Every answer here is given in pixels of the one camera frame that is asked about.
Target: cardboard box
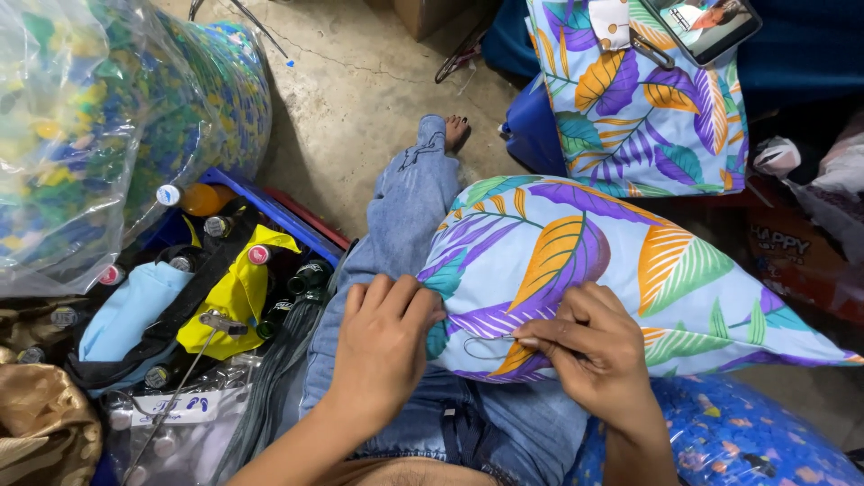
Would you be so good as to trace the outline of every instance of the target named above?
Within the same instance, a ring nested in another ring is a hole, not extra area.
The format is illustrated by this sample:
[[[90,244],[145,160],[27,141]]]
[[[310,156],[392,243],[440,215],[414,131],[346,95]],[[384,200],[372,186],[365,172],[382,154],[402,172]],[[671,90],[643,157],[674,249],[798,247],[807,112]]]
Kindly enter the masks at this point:
[[[415,41],[421,41],[472,2],[468,0],[393,0],[393,9]]]

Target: bare foot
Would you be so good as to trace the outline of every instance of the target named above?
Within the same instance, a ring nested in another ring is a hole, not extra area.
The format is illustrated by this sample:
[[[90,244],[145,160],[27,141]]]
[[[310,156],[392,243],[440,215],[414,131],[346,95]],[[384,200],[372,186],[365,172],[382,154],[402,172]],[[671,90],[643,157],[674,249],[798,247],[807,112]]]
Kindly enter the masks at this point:
[[[468,129],[468,118],[446,117],[444,123],[447,125],[447,134],[444,135],[444,150],[451,151],[464,137]]]

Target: right hand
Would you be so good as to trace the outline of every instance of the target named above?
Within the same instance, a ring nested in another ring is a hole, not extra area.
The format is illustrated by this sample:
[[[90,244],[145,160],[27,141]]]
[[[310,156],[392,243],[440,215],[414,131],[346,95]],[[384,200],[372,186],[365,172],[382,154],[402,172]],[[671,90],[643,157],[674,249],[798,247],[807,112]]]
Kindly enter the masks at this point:
[[[555,319],[530,320],[513,337],[547,355],[564,392],[609,426],[629,432],[656,422],[642,331],[608,287],[567,289]]]

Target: flip flop logo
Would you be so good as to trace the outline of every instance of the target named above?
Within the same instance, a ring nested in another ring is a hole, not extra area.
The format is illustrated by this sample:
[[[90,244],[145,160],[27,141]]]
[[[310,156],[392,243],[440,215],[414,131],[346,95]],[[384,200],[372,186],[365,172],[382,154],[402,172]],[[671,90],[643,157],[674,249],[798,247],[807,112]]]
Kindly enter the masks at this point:
[[[200,398],[200,399],[199,399],[198,397],[193,397],[193,398],[189,401],[189,404],[186,405],[186,409],[187,409],[187,410],[192,410],[192,408],[195,406],[195,404],[200,404],[200,405],[201,405],[201,411],[202,411],[202,412],[206,412],[206,411],[207,411],[207,398]]]

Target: blue jeans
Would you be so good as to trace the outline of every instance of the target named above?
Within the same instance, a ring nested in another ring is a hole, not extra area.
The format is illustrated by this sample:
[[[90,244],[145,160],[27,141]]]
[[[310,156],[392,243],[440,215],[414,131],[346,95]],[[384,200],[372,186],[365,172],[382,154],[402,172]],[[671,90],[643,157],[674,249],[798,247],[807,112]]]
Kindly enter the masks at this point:
[[[378,177],[366,217],[369,234],[350,253],[339,291],[327,306],[308,350],[300,416],[318,403],[333,377],[339,326],[348,289],[378,273],[398,278],[422,270],[432,235],[459,194],[459,162],[444,155],[444,120],[420,121],[417,145],[399,153]],[[519,484],[558,486],[570,470],[588,414],[555,380],[507,385],[473,382],[427,366],[410,400],[391,424],[350,459],[422,456],[447,460],[445,404],[473,407],[499,430],[488,462]]]

